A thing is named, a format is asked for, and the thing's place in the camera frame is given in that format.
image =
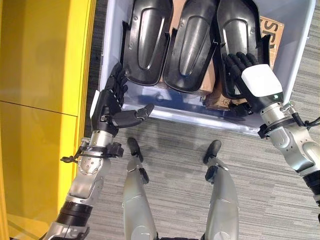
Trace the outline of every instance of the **clear plastic bin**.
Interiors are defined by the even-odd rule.
[[[302,54],[316,6],[316,0],[256,0],[260,15],[284,23],[284,32],[274,65],[279,78],[284,101],[288,102],[296,80]],[[123,21],[128,22],[132,13],[133,0],[109,0],[104,32],[103,57],[101,63],[100,88],[103,89],[112,67],[120,59],[123,37]],[[128,83],[125,110],[143,105],[156,105],[151,116],[198,126],[227,129],[257,135],[263,124],[254,114],[245,118],[235,117],[229,111],[207,110],[199,96],[179,93],[171,89],[140,86]]]

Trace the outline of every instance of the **yellow wall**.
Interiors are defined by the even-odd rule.
[[[3,4],[3,1],[0,0],[0,43],[1,43],[2,4]],[[6,199],[5,199],[4,174],[3,174],[3,166],[2,166],[1,126],[0,126],[0,239],[9,238],[7,222],[8,220],[7,220]]]
[[[3,1],[0,126],[10,237],[38,239],[65,201],[75,166],[59,159],[74,154],[83,136],[95,6]]]

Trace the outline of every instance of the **robotic hand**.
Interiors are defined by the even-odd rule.
[[[104,185],[111,162],[122,157],[121,144],[113,142],[120,128],[142,123],[152,112],[149,104],[138,111],[121,111],[128,90],[125,71],[120,63],[114,66],[104,90],[98,94],[91,116],[92,135],[84,138],[75,156],[63,157],[66,163],[77,163],[76,177],[56,221],[41,239],[83,240],[89,233],[87,221]]]
[[[259,64],[252,54],[229,54],[224,61],[230,78],[248,101],[246,110],[249,114],[260,114],[265,123],[260,127],[260,137],[270,137],[286,162],[312,190],[320,207],[320,145],[308,132],[320,125],[320,118],[303,122],[291,103],[284,105],[279,80],[267,64]]]

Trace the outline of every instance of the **cardboard box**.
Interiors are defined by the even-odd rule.
[[[170,34],[172,33],[172,29],[178,29],[180,16],[182,10],[184,8],[186,0],[173,0],[173,17],[170,26]],[[213,92],[215,86],[215,71],[214,71],[214,63],[211,60],[208,69],[206,70],[205,76],[202,81],[202,85],[198,91],[192,93],[195,96],[206,96]],[[156,85],[158,88],[169,89],[170,87],[166,85],[163,77],[161,76],[159,83]]]
[[[281,42],[282,34],[284,32],[285,25],[270,18],[261,16],[260,27],[262,37],[265,35],[271,35],[270,38],[270,67],[274,68],[279,45]],[[222,83],[219,79],[215,80],[214,92],[205,97],[204,103],[208,109],[229,111],[229,104],[232,101],[234,104],[242,104],[247,102],[245,98],[231,100],[223,96]]]

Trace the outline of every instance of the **robot finger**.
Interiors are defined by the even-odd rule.
[[[125,71],[124,69],[122,69],[122,70],[119,72],[119,74],[118,74],[118,76],[117,76],[117,78],[116,78],[116,81],[117,81],[117,83],[118,83],[120,86],[122,86],[122,84],[125,84],[125,83],[126,83],[125,74],[126,74],[126,71]]]
[[[112,122],[116,127],[120,129],[136,126],[149,117],[154,107],[155,105],[148,104],[147,106],[138,109],[137,111],[129,110],[118,112],[113,116]]]
[[[121,69],[122,69],[122,65],[121,65],[121,63],[118,62],[116,65],[114,65],[114,67],[111,71],[110,77],[112,77],[112,76],[117,77],[118,74],[120,73]]]
[[[246,66],[240,61],[240,59],[234,55],[234,54],[229,54],[229,57],[232,58],[234,63],[238,66],[241,72],[246,69]]]
[[[124,105],[124,102],[125,102],[125,98],[122,97],[120,100],[119,100],[119,105],[120,107],[122,107]]]
[[[113,94],[115,95],[116,98],[120,98],[122,96],[121,94],[122,89],[118,84],[115,84],[114,89],[113,89]]]
[[[126,91],[128,91],[128,86],[127,86],[127,85],[124,85],[124,86],[122,87],[122,92],[123,92],[123,94],[125,94]]]
[[[258,65],[259,62],[256,59],[256,57],[252,53],[247,53],[246,57],[249,59],[249,61],[252,63],[252,65]]]
[[[108,78],[108,80],[106,81],[105,84],[105,88],[106,90],[112,90],[113,92],[115,91],[115,86],[117,85],[117,81],[115,79],[114,76],[111,76]]]
[[[232,79],[236,79],[238,76],[241,76],[242,71],[230,56],[224,56],[224,62]]]
[[[241,60],[241,62],[245,65],[246,68],[252,67],[252,63],[249,61],[247,56],[243,53],[238,51],[236,56]]]

